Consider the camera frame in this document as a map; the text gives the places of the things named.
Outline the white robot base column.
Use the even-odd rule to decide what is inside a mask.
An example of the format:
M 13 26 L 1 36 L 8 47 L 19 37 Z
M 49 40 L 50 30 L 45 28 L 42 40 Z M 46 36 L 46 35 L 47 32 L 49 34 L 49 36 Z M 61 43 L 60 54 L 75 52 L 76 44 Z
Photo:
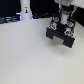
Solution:
M 31 18 L 30 0 L 21 0 L 21 19 L 30 20 Z

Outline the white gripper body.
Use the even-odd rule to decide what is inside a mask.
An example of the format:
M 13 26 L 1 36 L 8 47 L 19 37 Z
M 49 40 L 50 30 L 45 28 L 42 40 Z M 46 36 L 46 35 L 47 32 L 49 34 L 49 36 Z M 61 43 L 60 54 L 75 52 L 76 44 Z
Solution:
M 59 0 L 59 3 L 66 11 L 73 11 L 74 6 L 71 4 L 73 0 Z

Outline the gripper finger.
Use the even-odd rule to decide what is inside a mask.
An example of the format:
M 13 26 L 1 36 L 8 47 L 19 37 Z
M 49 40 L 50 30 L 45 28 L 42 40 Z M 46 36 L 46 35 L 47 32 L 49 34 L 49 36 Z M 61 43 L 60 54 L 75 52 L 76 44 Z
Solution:
M 61 20 L 60 16 L 54 14 L 54 15 L 52 16 L 52 20 L 51 20 L 51 22 L 50 22 L 50 27 L 51 27 L 51 29 L 56 30 L 56 26 L 60 23 L 60 20 Z
M 73 18 L 69 18 L 67 21 L 67 27 L 65 34 L 67 36 L 73 36 L 74 35 L 74 27 L 75 27 L 76 21 Z

